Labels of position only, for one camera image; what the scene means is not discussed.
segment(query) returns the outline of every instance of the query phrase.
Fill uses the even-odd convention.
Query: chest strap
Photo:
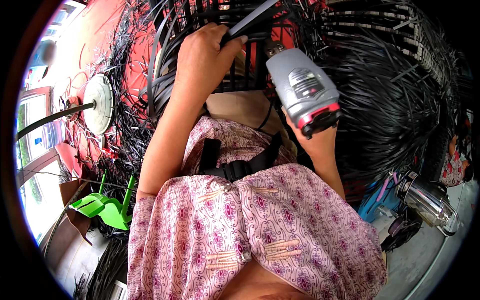
[[[205,139],[202,157],[200,158],[199,174],[219,176],[234,182],[247,175],[271,168],[278,157],[278,150],[282,145],[282,136],[280,132],[277,132],[270,145],[249,161],[234,160],[230,163],[223,163],[217,168],[216,161],[220,154],[220,145],[219,140]]]

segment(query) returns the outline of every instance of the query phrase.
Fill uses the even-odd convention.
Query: pink floral blouse
[[[252,257],[316,299],[373,299],[386,268],[374,228],[284,148],[274,167],[234,183],[198,172],[205,138],[217,164],[250,160],[271,138],[202,117],[185,176],[137,201],[128,248],[129,299],[217,299]]]

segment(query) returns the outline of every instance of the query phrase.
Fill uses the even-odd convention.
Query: person in red floral clothing
[[[446,187],[456,186],[462,183],[462,181],[470,181],[473,177],[473,166],[469,159],[461,160],[460,154],[456,150],[455,135],[448,144],[448,152],[445,154],[444,166],[440,173],[439,181]]]

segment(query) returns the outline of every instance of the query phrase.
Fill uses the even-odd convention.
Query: hand
[[[188,101],[201,106],[220,84],[248,39],[240,36],[220,48],[227,31],[225,25],[208,23],[185,38],[178,55],[173,99],[187,97]]]
[[[335,162],[335,136],[337,127],[330,127],[322,132],[314,133],[312,138],[307,140],[307,138],[301,133],[301,130],[290,120],[284,107],[282,107],[282,111],[285,114],[285,117],[287,117],[287,124],[292,128],[300,145],[305,152],[307,152],[312,161]]]

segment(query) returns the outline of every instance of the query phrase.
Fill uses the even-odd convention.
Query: metal cylinder
[[[428,182],[415,172],[409,172],[396,188],[396,196],[413,209],[430,227],[438,227],[445,235],[453,235],[446,229],[454,217],[456,229],[458,214],[448,203],[446,192],[437,184]]]

